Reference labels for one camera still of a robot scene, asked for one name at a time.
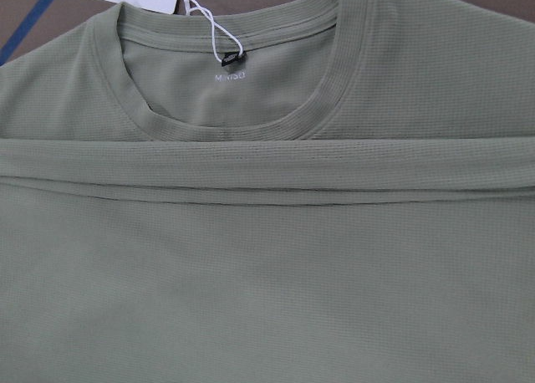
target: crew neckline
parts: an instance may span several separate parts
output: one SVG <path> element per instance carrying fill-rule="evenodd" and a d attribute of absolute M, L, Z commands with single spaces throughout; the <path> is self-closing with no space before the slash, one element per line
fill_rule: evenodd
<path fill-rule="evenodd" d="M 203 16 L 153 13 L 127 2 L 116 3 L 91 18 L 93 55 L 123 111 L 151 140 L 306 139 L 333 116 L 358 72 L 367 33 L 373 29 L 374 9 L 375 0 L 294 0 L 247 13 L 214 16 L 246 51 L 311 36 L 335 25 L 324 75 L 313 93 L 294 111 L 260 125 L 191 125 L 158 114 L 130 77 L 120 38 L 160 49 L 210 53 L 210 23 Z M 216 49 L 220 54 L 237 50 L 237 45 L 228 36 L 216 34 Z"/>

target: t-shirt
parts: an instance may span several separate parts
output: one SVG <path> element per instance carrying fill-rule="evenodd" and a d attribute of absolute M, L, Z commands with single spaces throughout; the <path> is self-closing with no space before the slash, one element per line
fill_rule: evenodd
<path fill-rule="evenodd" d="M 0 381 L 533 383 L 535 24 L 214 20 L 242 60 L 121 2 L 0 68 Z"/>

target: green fabric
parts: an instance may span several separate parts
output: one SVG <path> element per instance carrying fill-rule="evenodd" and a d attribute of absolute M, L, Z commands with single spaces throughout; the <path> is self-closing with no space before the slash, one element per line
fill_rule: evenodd
<path fill-rule="evenodd" d="M 0 68 L 0 381 L 533 383 L 535 25 L 214 18 L 245 62 L 118 3 Z"/>

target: white string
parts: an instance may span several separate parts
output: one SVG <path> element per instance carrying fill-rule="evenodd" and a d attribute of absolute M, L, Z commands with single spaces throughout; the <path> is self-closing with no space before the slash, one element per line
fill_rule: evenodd
<path fill-rule="evenodd" d="M 191 8 L 190 7 L 190 1 L 195 3 L 196 7 Z M 197 0 L 184 0 L 184 6 L 186 7 L 186 15 L 187 16 L 189 16 L 191 12 L 199 10 L 210 21 L 210 23 L 211 23 L 211 46 L 213 48 L 214 56 L 216 57 L 217 61 L 221 62 L 222 60 L 219 57 L 217 57 L 216 35 L 215 35 L 216 30 L 214 29 L 214 26 L 217 26 L 224 33 L 226 33 L 228 35 L 228 37 L 230 37 L 231 39 L 233 39 L 237 43 L 237 45 L 240 47 L 240 53 L 238 55 L 238 58 L 242 57 L 242 55 L 243 55 L 243 46 L 240 43 L 240 41 L 237 38 L 235 38 L 231 33 L 229 33 L 223 26 L 219 25 L 217 22 L 214 21 L 214 17 L 211 14 L 211 11 L 208 8 L 201 7 L 199 5 L 199 3 L 197 2 Z"/>

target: blue stripe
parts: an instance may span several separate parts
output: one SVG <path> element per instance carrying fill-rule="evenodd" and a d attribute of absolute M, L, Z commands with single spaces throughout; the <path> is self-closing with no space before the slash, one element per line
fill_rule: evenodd
<path fill-rule="evenodd" d="M 15 51 L 17 46 L 26 37 L 33 25 L 39 20 L 41 15 L 47 10 L 53 0 L 38 0 L 33 6 L 32 10 L 26 15 L 26 18 L 18 25 L 18 28 L 13 32 L 13 35 L 0 49 L 0 66 L 4 65 L 11 54 Z"/>

